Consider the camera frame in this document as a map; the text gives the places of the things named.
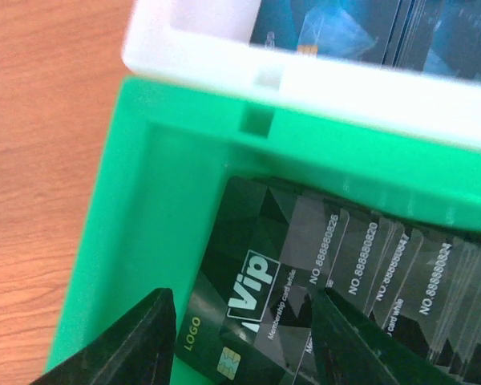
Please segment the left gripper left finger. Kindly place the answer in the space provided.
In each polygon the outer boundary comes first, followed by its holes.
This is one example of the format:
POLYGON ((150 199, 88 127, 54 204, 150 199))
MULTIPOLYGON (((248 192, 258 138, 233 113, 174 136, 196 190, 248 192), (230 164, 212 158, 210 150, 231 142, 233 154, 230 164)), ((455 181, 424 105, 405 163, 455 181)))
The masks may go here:
POLYGON ((157 288, 99 337, 33 383, 169 384, 176 311, 169 288, 157 288))

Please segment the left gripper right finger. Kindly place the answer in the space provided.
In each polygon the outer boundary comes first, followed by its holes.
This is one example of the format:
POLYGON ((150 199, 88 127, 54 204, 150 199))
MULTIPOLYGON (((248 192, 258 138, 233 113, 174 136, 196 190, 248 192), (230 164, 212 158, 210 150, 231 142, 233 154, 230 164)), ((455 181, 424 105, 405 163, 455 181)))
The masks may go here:
POLYGON ((313 291, 311 306, 320 384, 457 383, 393 340, 336 291, 313 291))

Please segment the green bin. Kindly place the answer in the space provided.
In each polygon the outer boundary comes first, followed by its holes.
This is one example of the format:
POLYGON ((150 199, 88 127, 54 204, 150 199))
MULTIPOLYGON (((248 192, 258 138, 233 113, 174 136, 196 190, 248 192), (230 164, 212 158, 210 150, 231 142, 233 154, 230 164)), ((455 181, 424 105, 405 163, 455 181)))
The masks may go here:
MULTIPOLYGON (((173 293, 177 342, 233 177, 481 235, 481 152, 130 77, 45 373, 157 288, 173 293)), ((175 343, 169 384, 216 383, 180 360, 175 343)))

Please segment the white bin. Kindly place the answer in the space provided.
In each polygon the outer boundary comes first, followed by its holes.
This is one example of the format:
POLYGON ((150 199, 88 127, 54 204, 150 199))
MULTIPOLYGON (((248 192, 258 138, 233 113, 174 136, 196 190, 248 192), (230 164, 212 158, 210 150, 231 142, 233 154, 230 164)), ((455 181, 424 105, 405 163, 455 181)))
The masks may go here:
POLYGON ((137 75, 481 152, 481 85, 253 41, 260 1, 137 1, 122 60, 137 75))

